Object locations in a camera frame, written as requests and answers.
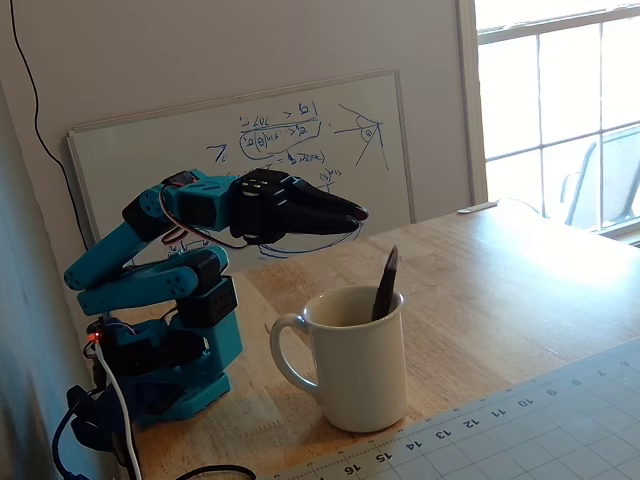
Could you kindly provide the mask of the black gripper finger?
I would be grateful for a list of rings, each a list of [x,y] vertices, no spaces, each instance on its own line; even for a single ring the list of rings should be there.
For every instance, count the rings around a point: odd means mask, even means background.
[[[311,215],[279,219],[268,225],[266,232],[259,236],[259,245],[269,245],[280,241],[288,234],[309,234],[326,236],[354,232],[360,222],[351,216]]]
[[[289,195],[295,203],[322,213],[351,216],[358,221],[369,217],[369,212],[360,205],[320,190],[298,177],[292,179]]]

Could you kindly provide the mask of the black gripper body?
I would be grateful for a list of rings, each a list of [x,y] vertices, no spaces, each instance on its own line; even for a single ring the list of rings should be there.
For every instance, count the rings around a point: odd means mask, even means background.
[[[229,231],[249,245],[272,244],[301,234],[294,190],[302,179],[286,172],[254,169],[232,183]]]

